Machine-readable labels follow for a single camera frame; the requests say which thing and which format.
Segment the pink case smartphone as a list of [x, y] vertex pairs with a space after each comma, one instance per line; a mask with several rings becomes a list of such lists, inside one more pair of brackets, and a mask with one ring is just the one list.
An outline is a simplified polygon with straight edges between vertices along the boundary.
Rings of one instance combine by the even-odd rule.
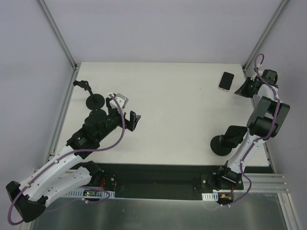
[[232, 73], [224, 72], [218, 83], [218, 89], [226, 91], [226, 92], [230, 91], [234, 76], [235, 75]]

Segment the black case smartphone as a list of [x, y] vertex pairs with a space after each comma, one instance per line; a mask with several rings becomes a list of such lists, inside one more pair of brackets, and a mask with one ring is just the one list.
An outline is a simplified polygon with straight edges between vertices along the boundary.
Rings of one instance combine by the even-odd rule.
[[242, 141], [247, 132], [245, 126], [229, 126], [221, 137], [221, 146], [226, 148], [236, 148]]

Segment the black round-base phone stand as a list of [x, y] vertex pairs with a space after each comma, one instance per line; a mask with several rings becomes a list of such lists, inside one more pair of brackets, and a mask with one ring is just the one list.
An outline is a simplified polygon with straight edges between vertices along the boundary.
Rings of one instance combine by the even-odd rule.
[[210, 148], [213, 151], [213, 153], [218, 156], [227, 156], [232, 151], [232, 148], [222, 146], [220, 141], [221, 137], [222, 137], [221, 135], [213, 137], [210, 142]]

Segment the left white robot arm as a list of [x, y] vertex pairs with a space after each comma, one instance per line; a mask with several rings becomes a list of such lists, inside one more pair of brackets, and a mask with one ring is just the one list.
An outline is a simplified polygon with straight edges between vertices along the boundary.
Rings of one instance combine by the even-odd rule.
[[123, 109], [128, 99], [121, 94], [109, 95], [106, 98], [108, 111], [92, 110], [85, 118], [84, 124], [52, 160], [42, 166], [27, 179], [6, 185], [11, 201], [8, 211], [8, 222], [15, 208], [22, 222], [31, 222], [44, 213], [46, 208], [68, 191], [89, 184], [97, 186], [103, 179], [103, 171], [93, 161], [83, 162], [91, 153], [102, 151], [100, 142], [113, 130], [120, 127], [123, 131], [134, 131], [141, 116], [130, 112], [125, 118]]

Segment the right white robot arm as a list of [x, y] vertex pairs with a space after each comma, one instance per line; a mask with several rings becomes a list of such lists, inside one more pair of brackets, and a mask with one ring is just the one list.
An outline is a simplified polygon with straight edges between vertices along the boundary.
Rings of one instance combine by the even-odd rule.
[[277, 72], [270, 69], [256, 69], [255, 72], [256, 77], [248, 77], [235, 92], [246, 98], [256, 95], [260, 99], [246, 126], [229, 126], [225, 134], [215, 136], [210, 142], [212, 151], [219, 156], [226, 156], [238, 148], [213, 176], [212, 187], [216, 190], [230, 189], [239, 184], [246, 163], [261, 145], [278, 134], [290, 111], [290, 105], [283, 103], [278, 96]]

